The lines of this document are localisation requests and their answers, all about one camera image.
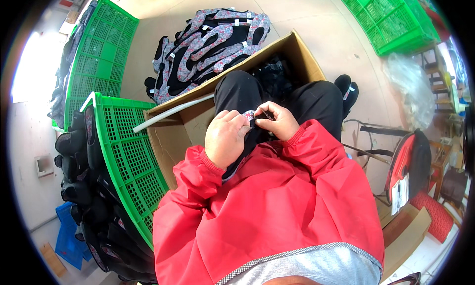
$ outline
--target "gray shirt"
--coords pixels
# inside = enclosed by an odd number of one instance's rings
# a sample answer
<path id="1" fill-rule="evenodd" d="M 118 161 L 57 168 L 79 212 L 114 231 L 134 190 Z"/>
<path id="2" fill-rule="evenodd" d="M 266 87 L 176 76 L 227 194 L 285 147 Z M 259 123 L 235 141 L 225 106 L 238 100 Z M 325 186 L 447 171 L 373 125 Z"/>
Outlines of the gray shirt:
<path id="1" fill-rule="evenodd" d="M 368 258 L 342 246 L 257 264 L 226 285 L 261 285 L 284 276 L 304 276 L 322 285 L 377 285 L 380 270 Z"/>

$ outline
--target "red jacket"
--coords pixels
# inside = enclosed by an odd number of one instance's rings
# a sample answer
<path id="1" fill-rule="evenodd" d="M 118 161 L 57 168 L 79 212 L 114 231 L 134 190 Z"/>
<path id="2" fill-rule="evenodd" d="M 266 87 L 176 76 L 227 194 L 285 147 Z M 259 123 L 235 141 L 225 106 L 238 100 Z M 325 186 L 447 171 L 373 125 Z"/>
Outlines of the red jacket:
<path id="1" fill-rule="evenodd" d="M 265 257 L 333 246 L 382 273 L 383 235 L 365 173 L 316 120 L 286 142 L 257 145 L 224 184 L 202 146 L 188 148 L 173 172 L 178 188 L 153 216 L 160 285 L 225 284 Z"/>

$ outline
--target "tiled floor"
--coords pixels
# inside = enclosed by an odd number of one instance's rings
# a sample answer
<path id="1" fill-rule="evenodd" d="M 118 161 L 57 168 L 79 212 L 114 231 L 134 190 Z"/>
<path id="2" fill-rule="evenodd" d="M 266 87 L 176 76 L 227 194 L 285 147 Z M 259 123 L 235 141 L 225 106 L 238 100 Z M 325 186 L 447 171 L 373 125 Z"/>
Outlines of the tiled floor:
<path id="1" fill-rule="evenodd" d="M 158 40 L 173 37 L 199 9 L 235 7 L 269 15 L 272 26 L 266 45 L 295 28 L 312 51 L 329 81 L 348 74 L 358 83 L 359 98 L 347 119 L 390 126 L 405 126 L 399 100 L 383 73 L 382 60 L 364 31 L 341 0 L 112 0 L 140 19 L 125 67 L 121 97 L 150 101 L 143 81 L 155 77 L 151 60 Z M 357 122 L 344 126 L 342 142 L 369 149 L 367 133 Z M 397 139 L 373 135 L 373 148 L 393 150 Z M 365 157 L 356 157 L 361 165 Z M 371 159 L 366 174 L 374 193 L 383 191 L 388 165 Z"/>

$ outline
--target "jacket sleeve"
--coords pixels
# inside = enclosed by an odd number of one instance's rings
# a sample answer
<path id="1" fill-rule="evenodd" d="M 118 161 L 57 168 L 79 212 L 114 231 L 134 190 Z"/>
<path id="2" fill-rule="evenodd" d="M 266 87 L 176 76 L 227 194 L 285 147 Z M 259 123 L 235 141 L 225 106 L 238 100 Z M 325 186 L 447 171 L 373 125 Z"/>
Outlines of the jacket sleeve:
<path id="1" fill-rule="evenodd" d="M 314 119 L 304 122 L 283 146 L 283 155 L 303 164 L 313 179 L 340 168 L 347 158 L 343 145 Z"/>
<path id="2" fill-rule="evenodd" d="M 178 187 L 165 194 L 153 214 L 155 270 L 164 285 L 185 283 L 181 276 L 200 262 L 191 259 L 197 249 L 196 230 L 208 199 L 221 186 L 224 170 L 209 160 L 202 146 L 193 146 L 187 149 L 185 160 L 173 167 L 173 173 Z"/>

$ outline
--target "plastic bag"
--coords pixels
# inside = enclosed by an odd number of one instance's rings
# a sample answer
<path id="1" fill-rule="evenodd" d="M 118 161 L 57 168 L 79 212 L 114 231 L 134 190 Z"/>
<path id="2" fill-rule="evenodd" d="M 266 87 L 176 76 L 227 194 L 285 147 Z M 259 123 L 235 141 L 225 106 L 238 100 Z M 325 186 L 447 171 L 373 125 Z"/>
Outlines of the plastic bag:
<path id="1" fill-rule="evenodd" d="M 403 109 L 409 128 L 427 129 L 434 117 L 436 103 L 424 70 L 412 58 L 391 53 L 384 73 L 404 97 Z"/>

